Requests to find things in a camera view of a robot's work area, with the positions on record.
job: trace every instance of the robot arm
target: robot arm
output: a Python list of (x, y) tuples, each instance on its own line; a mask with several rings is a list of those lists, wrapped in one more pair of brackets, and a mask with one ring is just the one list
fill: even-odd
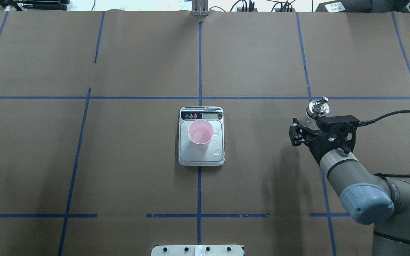
[(358, 122), (353, 116), (319, 117), (319, 130), (312, 130), (295, 118), (289, 135), (293, 146), (309, 147), (350, 216), (374, 223), (372, 255), (410, 256), (410, 182), (368, 173), (352, 153)]

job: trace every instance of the sticker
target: sticker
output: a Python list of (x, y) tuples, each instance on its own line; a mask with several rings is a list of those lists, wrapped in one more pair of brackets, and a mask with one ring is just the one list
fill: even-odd
[(324, 5), (324, 6), (325, 8), (327, 8), (328, 12), (339, 12), (339, 11), (346, 10), (341, 2), (331, 3), (328, 5)]

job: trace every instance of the bottle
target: bottle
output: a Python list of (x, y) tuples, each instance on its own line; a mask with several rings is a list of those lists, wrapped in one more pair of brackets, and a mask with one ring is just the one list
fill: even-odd
[(319, 130), (316, 120), (321, 117), (326, 117), (330, 112), (330, 107), (327, 104), (328, 98), (322, 96), (320, 100), (312, 100), (302, 117), (298, 120), (301, 125), (313, 131)]

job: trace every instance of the kitchen scale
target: kitchen scale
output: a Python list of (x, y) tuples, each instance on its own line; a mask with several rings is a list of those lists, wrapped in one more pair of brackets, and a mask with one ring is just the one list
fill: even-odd
[[(208, 148), (197, 149), (188, 136), (189, 125), (207, 120), (213, 126)], [(222, 165), (224, 163), (224, 112), (220, 107), (183, 107), (179, 111), (178, 162), (181, 165)]]

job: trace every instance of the pink cup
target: pink cup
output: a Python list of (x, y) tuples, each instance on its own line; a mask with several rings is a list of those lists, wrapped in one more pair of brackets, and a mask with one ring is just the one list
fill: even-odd
[(213, 133), (213, 126), (206, 120), (195, 120), (188, 128), (189, 139), (197, 149), (206, 149)]

